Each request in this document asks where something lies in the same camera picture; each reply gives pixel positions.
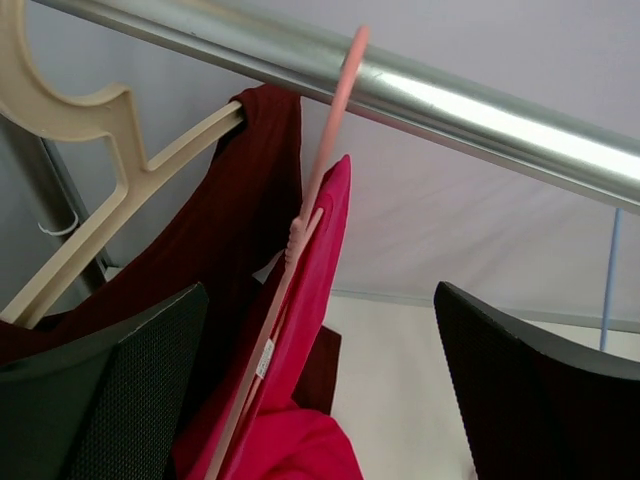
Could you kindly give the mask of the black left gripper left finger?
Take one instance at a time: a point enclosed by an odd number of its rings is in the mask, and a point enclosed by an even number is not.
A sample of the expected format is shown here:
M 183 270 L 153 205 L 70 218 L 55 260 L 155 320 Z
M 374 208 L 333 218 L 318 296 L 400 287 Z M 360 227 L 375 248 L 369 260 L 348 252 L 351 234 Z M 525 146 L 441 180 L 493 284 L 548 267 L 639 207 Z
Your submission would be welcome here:
M 207 306 L 193 285 L 2 367 L 2 478 L 163 478 Z

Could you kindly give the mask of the pink thin hanger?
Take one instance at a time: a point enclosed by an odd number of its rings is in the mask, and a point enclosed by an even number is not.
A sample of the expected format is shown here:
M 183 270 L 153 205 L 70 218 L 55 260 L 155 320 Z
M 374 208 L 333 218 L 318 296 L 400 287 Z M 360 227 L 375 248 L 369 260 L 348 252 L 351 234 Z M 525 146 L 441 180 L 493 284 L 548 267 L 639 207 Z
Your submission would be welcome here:
M 300 214 L 293 220 L 290 227 L 289 241 L 284 252 L 285 271 L 239 383 L 229 416 L 224 424 L 224 430 L 206 471 L 205 477 L 207 479 L 218 477 L 233 435 L 252 401 L 258 370 L 267 365 L 267 354 L 275 349 L 275 342 L 271 339 L 271 335 L 284 308 L 285 298 L 298 261 L 323 215 L 323 210 L 315 209 L 314 204 L 320 189 L 324 169 L 334 149 L 340 125 L 357 78 L 358 69 L 367 48 L 369 35 L 370 29 L 367 26 L 358 28 L 342 63 L 336 91 L 313 163 L 308 189 L 304 196 Z

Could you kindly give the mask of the light blue thin hanger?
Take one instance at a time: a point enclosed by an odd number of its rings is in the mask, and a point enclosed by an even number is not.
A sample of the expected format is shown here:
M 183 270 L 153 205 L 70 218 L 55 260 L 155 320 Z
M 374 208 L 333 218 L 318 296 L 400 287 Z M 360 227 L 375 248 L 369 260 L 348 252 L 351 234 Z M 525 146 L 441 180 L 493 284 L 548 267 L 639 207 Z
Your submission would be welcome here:
M 601 326 L 600 326 L 600 339 L 599 339 L 600 351 L 606 350 L 608 331 L 611 323 L 611 310 L 612 310 L 613 296 L 615 291 L 616 269 L 617 269 L 618 250 L 619 250 L 619 244 L 620 244 L 620 227 L 621 227 L 622 215 L 623 215 L 622 210 L 620 208 L 616 208 L 614 212 L 610 251 L 608 256 L 606 283 L 605 283 L 605 290 L 604 290 L 603 309 L 602 309 L 602 318 L 601 318 Z

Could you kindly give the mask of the magenta pink t shirt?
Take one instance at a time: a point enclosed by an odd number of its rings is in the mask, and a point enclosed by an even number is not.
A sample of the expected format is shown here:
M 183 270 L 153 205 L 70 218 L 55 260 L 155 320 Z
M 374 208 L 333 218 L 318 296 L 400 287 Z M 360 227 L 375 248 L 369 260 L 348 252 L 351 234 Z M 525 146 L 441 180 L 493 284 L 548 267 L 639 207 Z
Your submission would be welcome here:
M 226 446 L 219 479 L 359 479 L 362 476 L 347 435 L 329 415 L 303 408 L 294 390 L 321 331 L 347 224 L 351 159 L 344 156 L 325 175 L 316 199 L 323 215 L 299 260 L 253 385 L 242 403 L 239 423 Z M 222 447 L 233 403 L 248 372 L 249 345 L 262 312 L 284 271 L 278 262 L 247 319 L 236 363 L 179 435 L 171 451 L 180 479 L 206 477 Z

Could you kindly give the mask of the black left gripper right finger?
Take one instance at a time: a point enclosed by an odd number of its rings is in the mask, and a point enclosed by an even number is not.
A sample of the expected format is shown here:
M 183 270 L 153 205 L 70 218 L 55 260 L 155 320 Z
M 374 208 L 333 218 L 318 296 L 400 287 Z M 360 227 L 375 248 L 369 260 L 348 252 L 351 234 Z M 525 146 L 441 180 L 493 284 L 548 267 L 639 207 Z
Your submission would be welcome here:
M 480 479 L 636 479 L 639 364 L 505 314 L 449 282 L 435 315 Z

